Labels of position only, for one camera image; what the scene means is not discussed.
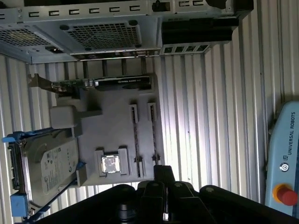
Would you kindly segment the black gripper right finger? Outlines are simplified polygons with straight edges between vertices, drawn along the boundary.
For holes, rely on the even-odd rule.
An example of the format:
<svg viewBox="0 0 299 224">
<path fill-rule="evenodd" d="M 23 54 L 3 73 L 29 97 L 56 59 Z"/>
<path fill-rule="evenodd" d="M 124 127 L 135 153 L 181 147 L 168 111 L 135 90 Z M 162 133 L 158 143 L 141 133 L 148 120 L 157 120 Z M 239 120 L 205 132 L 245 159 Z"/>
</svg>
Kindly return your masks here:
<svg viewBox="0 0 299 224">
<path fill-rule="evenodd" d="M 195 191 L 176 181 L 171 166 L 164 166 L 171 214 L 182 224 L 297 224 L 280 211 L 214 185 Z"/>
</svg>

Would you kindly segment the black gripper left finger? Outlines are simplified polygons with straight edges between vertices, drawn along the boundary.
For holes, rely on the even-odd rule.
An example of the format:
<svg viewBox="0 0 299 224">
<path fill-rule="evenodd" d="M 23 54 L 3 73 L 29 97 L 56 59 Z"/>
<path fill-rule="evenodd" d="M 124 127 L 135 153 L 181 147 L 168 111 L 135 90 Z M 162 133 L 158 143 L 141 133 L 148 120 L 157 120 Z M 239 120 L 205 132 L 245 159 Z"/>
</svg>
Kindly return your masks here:
<svg viewBox="0 0 299 224">
<path fill-rule="evenodd" d="M 163 165 L 154 180 L 135 189 L 120 184 L 37 221 L 38 224 L 161 224 L 164 213 Z"/>
</svg>

